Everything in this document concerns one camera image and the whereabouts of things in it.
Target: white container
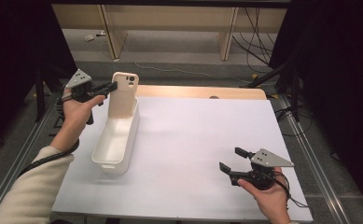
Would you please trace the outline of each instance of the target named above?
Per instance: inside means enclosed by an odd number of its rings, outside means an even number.
[[[140,113],[135,99],[133,115],[127,119],[107,119],[91,159],[105,172],[124,174],[129,167]]]

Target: white tabletop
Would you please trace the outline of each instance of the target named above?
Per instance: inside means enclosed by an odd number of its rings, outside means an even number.
[[[108,101],[93,109],[94,124],[80,136],[54,212],[106,217],[246,221],[266,219],[256,201],[230,184],[219,162],[251,170],[235,147],[266,148],[289,160],[266,100],[138,97],[140,123],[129,170],[103,173],[91,160],[105,125]],[[291,195],[306,203],[293,168],[283,168]],[[288,202],[293,220],[311,222],[309,209]]]

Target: floor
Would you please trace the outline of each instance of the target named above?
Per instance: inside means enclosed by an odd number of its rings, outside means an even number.
[[[110,57],[110,53],[107,47],[105,36],[96,36],[101,33],[101,31],[96,30],[63,30],[64,36],[66,37],[67,43],[72,51],[73,57],[76,62],[108,62],[108,63],[135,63],[136,66],[141,66],[143,63],[182,63],[182,64],[227,64],[227,65],[250,65],[250,66],[264,66],[265,63],[262,61],[269,60],[270,49],[272,49],[273,41],[275,41],[276,35],[261,35],[261,41],[265,48],[268,51],[261,50],[259,48],[251,47],[251,51],[257,54],[261,60],[251,56],[251,54],[246,54],[245,50],[243,50],[235,41],[232,42],[230,48],[230,56],[227,61],[222,61],[219,55],[219,49],[216,42],[216,34],[215,33],[199,33],[199,32],[149,32],[149,31],[130,31],[127,37],[127,41],[124,45],[123,51],[121,52],[120,58],[117,60],[113,60]],[[86,35],[93,35],[94,40],[87,42],[84,37]],[[246,40],[249,41],[252,37],[252,34],[235,34],[234,37],[236,40],[242,45],[246,46]],[[259,45],[259,42],[256,38],[254,38],[254,44]],[[158,70],[171,70],[169,67],[155,67]],[[185,73],[189,73],[193,75],[194,71],[182,71]],[[270,80],[263,85],[265,88],[272,88],[273,81]],[[26,103],[33,102],[34,97],[26,98]],[[29,118],[33,115],[24,115],[21,116],[21,119],[15,120],[13,123],[14,130],[9,130],[5,135],[10,135],[15,130],[18,130],[22,127],[34,127],[34,123]],[[287,126],[282,130],[284,133],[293,134],[293,130],[291,128],[292,124],[289,125],[286,123],[284,119],[282,124]],[[309,134],[307,134],[310,144],[313,145],[314,148],[318,148],[317,157],[320,158],[321,161],[325,161],[326,164],[336,163],[332,158],[328,156],[328,146],[323,143],[322,140],[318,140],[318,138],[322,138],[320,136],[320,130],[318,125],[309,126],[309,122],[311,119],[306,119],[305,123],[302,123],[304,127],[309,127]],[[18,139],[10,139],[8,142],[9,145],[14,147],[23,147],[25,139],[28,136],[21,136]],[[293,153],[293,150],[300,150],[299,144],[295,139],[290,140],[285,137],[285,141],[287,147],[289,147],[290,154]],[[11,161],[16,157],[16,152],[13,154],[7,153],[0,148],[0,163],[3,165],[0,166],[0,183],[2,178],[7,174],[11,166]],[[298,162],[305,162],[305,159],[300,159]],[[324,165],[324,168],[327,169],[326,172],[329,176],[337,176],[337,178],[342,181],[335,181],[334,188],[340,193],[340,198],[346,210],[350,212],[348,216],[351,217],[353,222],[349,223],[363,223],[363,197],[360,194],[355,193],[358,191],[355,185],[353,185],[353,181],[350,180],[350,177],[344,174],[344,167],[336,166],[338,168],[328,168]],[[306,185],[316,185],[314,181],[314,177],[312,175],[307,176],[299,176],[300,182],[303,182]],[[321,192],[319,187],[315,187],[314,190],[308,190],[305,194],[305,197],[308,200],[308,203],[313,204],[316,207],[322,207],[323,210],[328,210],[328,206],[326,204],[325,199],[321,196]],[[64,218],[73,223],[97,223],[103,224],[105,223],[104,217],[62,217],[58,215],[53,215],[52,219],[56,218]],[[314,223],[335,223],[333,221],[322,221],[325,219],[318,218]],[[158,220],[136,220],[136,219],[122,219],[121,224],[170,224],[175,223],[175,221],[158,221]],[[208,222],[199,222],[199,221],[183,221],[183,224],[203,224]],[[224,222],[209,222],[213,224],[225,224]]]

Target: phone case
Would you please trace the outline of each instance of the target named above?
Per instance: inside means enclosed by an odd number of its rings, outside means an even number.
[[[112,76],[112,82],[118,82],[118,88],[109,96],[110,119],[127,119],[133,115],[138,80],[138,75],[132,73],[116,72]]]

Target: white sleeve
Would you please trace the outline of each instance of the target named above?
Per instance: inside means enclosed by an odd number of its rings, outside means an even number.
[[[35,161],[59,153],[42,148]],[[49,223],[49,216],[73,155],[49,161],[21,175],[0,204],[0,224]]]

